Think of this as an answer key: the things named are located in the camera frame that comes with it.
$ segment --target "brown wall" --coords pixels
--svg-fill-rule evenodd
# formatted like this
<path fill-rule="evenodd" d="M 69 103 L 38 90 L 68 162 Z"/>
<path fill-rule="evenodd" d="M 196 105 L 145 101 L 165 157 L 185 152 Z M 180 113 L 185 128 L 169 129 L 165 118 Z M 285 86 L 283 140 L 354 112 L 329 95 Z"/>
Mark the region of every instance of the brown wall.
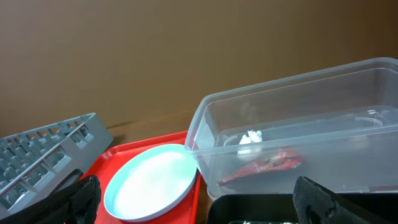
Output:
<path fill-rule="evenodd" d="M 223 90 L 398 58 L 398 1 L 0 1 L 0 135 L 107 126 Z"/>

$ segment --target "red tray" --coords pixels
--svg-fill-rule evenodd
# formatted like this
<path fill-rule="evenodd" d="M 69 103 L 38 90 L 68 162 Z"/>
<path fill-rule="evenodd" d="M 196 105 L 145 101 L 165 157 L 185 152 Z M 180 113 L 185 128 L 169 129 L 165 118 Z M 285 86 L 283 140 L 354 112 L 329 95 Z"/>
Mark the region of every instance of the red tray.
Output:
<path fill-rule="evenodd" d="M 84 174 L 97 175 L 101 182 L 101 203 L 97 212 L 96 224 L 108 223 L 129 223 L 112 217 L 104 207 L 103 199 L 106 187 L 113 175 L 131 158 L 152 147 L 163 144 L 184 144 L 187 132 L 168 134 L 152 139 L 123 144 L 112 147 L 104 152 Z M 200 173 L 197 173 L 197 180 L 188 195 L 173 209 L 166 214 L 141 223 L 150 224 L 194 224 L 197 214 L 198 196 L 200 188 Z"/>

